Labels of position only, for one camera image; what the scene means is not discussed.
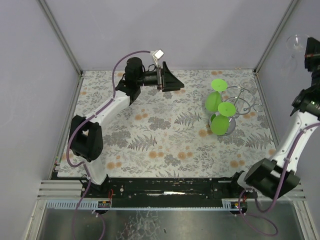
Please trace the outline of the clear wine glass front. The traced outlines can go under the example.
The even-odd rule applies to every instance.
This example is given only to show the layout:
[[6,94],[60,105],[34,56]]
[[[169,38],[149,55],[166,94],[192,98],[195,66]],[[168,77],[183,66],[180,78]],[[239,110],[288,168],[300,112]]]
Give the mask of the clear wine glass front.
[[296,70],[298,66],[297,55],[305,52],[308,37],[307,34],[294,34],[286,40],[285,45],[290,55],[282,65],[281,73],[283,75],[287,76]]

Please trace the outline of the clear wine glass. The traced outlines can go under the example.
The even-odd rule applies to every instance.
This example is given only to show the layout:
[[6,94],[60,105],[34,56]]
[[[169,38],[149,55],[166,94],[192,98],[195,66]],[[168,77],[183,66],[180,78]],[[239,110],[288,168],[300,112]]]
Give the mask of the clear wine glass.
[[240,85],[249,91],[252,91],[255,87],[255,81],[253,79],[243,79],[240,81]]
[[285,45],[290,55],[282,65],[281,73],[283,75],[287,76],[296,70],[298,66],[297,55],[305,52],[308,37],[307,34],[294,34],[286,40]]

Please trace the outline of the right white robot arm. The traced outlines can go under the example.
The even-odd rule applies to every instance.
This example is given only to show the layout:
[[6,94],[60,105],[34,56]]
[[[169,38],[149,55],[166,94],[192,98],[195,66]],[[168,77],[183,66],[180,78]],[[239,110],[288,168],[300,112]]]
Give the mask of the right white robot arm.
[[243,179],[273,201],[299,184],[300,178],[296,176],[299,158],[320,126],[320,42],[313,37],[306,41],[304,68],[311,73],[311,84],[294,99],[284,137],[274,154],[255,163]]

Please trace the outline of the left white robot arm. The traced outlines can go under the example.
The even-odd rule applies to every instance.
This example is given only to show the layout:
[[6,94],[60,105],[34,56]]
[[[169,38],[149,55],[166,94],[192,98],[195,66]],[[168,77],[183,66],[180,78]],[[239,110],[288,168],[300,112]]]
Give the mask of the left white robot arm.
[[76,115],[71,121],[67,151],[80,158],[88,180],[95,185],[101,185],[107,177],[100,160],[104,147],[103,124],[132,105],[141,94],[141,87],[155,86],[158,91],[174,92],[185,86],[172,74],[166,62],[162,66],[155,64],[153,70],[146,70],[135,52],[123,59],[126,60],[124,74],[119,83],[112,83],[112,96],[93,113]]

